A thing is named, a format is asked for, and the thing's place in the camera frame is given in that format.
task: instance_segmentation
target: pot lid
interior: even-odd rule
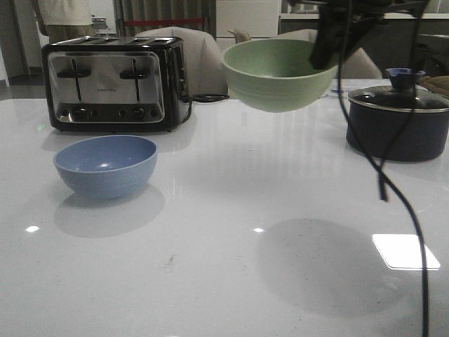
[[[416,113],[449,111],[449,100],[441,95],[417,89],[416,96]],[[356,89],[348,97],[349,101],[358,105],[396,112],[411,112],[414,105],[413,92],[398,92],[391,86]]]

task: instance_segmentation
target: stainless steel toaster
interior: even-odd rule
[[[51,125],[61,131],[169,131],[188,117],[177,37],[81,37],[42,48]]]

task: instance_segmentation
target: curtain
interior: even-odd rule
[[[120,35],[134,36],[170,25],[216,35],[215,0],[114,0],[114,7]]]

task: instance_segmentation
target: toaster lever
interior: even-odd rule
[[[58,77],[60,79],[80,79],[83,77],[88,77],[91,75],[91,72],[89,70],[65,70],[62,72],[58,72]]]
[[[143,72],[121,72],[120,78],[121,79],[146,79],[148,77],[148,71]]]

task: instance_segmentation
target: glossy tabletop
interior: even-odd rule
[[[195,104],[173,132],[141,134],[159,147],[143,190],[92,201],[52,159],[100,134],[56,131],[45,100],[1,101],[0,336],[420,336],[421,272],[392,269],[373,242],[413,224],[392,193],[379,200],[345,132],[332,96],[281,114]],[[438,337],[449,331],[448,151],[386,167],[438,261]]]

